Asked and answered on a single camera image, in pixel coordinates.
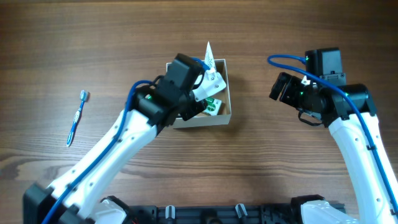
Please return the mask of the green soap box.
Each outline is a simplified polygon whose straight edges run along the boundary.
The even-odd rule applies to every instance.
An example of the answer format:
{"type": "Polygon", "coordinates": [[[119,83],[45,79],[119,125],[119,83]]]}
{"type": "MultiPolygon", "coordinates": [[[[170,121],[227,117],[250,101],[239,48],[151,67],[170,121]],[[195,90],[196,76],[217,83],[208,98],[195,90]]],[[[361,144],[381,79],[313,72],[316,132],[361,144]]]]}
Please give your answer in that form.
{"type": "Polygon", "coordinates": [[[206,98],[206,102],[207,107],[203,113],[209,116],[217,116],[221,108],[222,101],[216,98],[208,97],[206,98]]]}

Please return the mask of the blue white toothbrush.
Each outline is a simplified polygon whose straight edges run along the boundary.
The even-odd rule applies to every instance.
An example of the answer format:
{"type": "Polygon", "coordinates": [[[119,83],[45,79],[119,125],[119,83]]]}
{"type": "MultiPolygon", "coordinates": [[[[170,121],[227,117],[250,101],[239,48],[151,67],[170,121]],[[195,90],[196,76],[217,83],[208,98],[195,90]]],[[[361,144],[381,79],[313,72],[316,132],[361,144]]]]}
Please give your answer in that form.
{"type": "Polygon", "coordinates": [[[80,106],[79,106],[78,110],[76,111],[76,113],[74,115],[72,127],[71,127],[70,133],[69,133],[68,138],[67,138],[67,143],[66,143],[67,147],[70,147],[72,142],[73,142],[73,138],[75,136],[76,128],[77,128],[78,122],[79,122],[79,120],[81,118],[81,112],[83,110],[85,102],[88,99],[88,95],[89,95],[89,93],[86,90],[82,90],[81,93],[80,93],[80,101],[81,101],[81,103],[80,103],[80,106]]]}

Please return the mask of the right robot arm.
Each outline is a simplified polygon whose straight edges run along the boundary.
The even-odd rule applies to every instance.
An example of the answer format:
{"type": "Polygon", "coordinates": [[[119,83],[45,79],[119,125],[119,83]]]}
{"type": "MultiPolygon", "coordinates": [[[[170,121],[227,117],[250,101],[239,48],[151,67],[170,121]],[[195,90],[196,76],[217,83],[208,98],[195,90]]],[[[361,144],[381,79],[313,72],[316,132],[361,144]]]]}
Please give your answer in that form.
{"type": "Polygon", "coordinates": [[[317,195],[296,198],[301,223],[397,223],[397,179],[384,149],[377,109],[368,88],[349,85],[337,48],[316,49],[293,56],[305,69],[267,62],[282,68],[270,98],[295,108],[299,115],[317,119],[326,127],[346,164],[355,192],[359,219],[333,208],[317,195]]]}

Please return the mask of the white cream tube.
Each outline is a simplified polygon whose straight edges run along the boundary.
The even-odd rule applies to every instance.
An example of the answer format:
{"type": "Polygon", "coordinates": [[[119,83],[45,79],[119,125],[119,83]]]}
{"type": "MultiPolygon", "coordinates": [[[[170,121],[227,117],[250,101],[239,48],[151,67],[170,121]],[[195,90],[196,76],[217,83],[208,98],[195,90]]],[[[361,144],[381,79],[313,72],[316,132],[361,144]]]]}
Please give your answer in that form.
{"type": "Polygon", "coordinates": [[[209,42],[207,43],[207,46],[206,46],[204,62],[209,68],[216,67],[213,52],[212,52],[211,45],[209,42]]]}

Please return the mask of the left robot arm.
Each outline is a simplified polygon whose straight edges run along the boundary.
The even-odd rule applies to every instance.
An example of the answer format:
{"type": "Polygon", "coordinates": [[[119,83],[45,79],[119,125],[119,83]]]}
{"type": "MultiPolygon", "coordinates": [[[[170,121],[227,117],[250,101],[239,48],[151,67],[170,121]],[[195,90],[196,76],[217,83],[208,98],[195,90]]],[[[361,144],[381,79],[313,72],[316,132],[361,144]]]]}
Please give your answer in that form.
{"type": "Polygon", "coordinates": [[[24,193],[24,223],[134,223],[128,205],[102,193],[124,165],[178,116],[204,110],[217,71],[198,58],[177,54],[165,75],[135,82],[113,127],[68,172],[48,187],[24,193]]]}

